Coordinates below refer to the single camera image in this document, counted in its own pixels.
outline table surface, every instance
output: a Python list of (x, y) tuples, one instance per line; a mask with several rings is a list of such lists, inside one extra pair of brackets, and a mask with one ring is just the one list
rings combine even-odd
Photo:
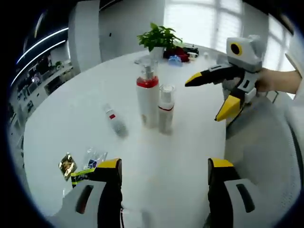
[[(24, 163), (34, 203), (44, 215), (59, 211), (71, 189), (58, 163), (67, 152), (83, 167), (89, 147), (123, 161), (123, 205), (145, 212), (151, 227), (202, 227), (208, 208), (209, 157), (223, 157), (225, 122), (214, 117), (223, 102), (221, 84), (184, 87), (212, 61), (199, 57), (183, 67), (159, 64), (161, 84), (176, 86), (173, 134), (145, 129), (139, 116), (134, 60), (137, 52), (101, 63), (66, 82), (28, 119)], [(116, 136), (103, 105), (109, 103), (129, 135)]]

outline led light strip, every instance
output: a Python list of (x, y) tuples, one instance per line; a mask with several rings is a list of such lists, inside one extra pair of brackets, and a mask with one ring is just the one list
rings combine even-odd
[(44, 37), (42, 40), (38, 41), (36, 44), (34, 44), (33, 46), (31, 46), (26, 52), (23, 53), (23, 55), (18, 59), (17, 63), (28, 53), (30, 52), (34, 47), (36, 47), (37, 45), (41, 44), (43, 41), (47, 40), (48, 38), (60, 33), (60, 32), (63, 32), (63, 31), (66, 31), (68, 30), (68, 28), (63, 28), (57, 32), (54, 32), (52, 33), (51, 35), (48, 35), (47, 37)]
[(12, 84), (15, 82), (15, 80), (17, 79), (17, 77), (25, 70), (25, 68), (27, 68), (36, 58), (38, 58), (39, 56), (43, 55), (44, 53), (46, 53), (47, 51), (49, 51), (50, 49), (62, 44), (66, 42), (66, 40), (62, 40), (59, 43), (56, 43), (55, 45), (49, 47), (48, 49), (44, 50), (43, 52), (41, 52), (39, 55), (37, 55), (35, 58), (33, 58), (28, 64), (25, 65), (25, 67), (23, 67), (22, 70), (19, 71), (19, 73), (17, 74), (17, 76), (14, 78), (14, 80), (11, 82), (10, 86), (12, 86)]

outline clear plastic bottle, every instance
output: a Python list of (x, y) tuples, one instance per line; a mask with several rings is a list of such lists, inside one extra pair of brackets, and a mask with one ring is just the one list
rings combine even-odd
[(172, 132), (174, 90), (175, 88), (172, 85), (162, 85), (160, 87), (161, 98), (158, 105), (158, 129), (161, 133), (164, 134), (170, 134)]
[(142, 123), (148, 128), (157, 126), (157, 105), (159, 101), (159, 82), (154, 74), (156, 63), (153, 60), (142, 64), (142, 76), (136, 80), (136, 91)]

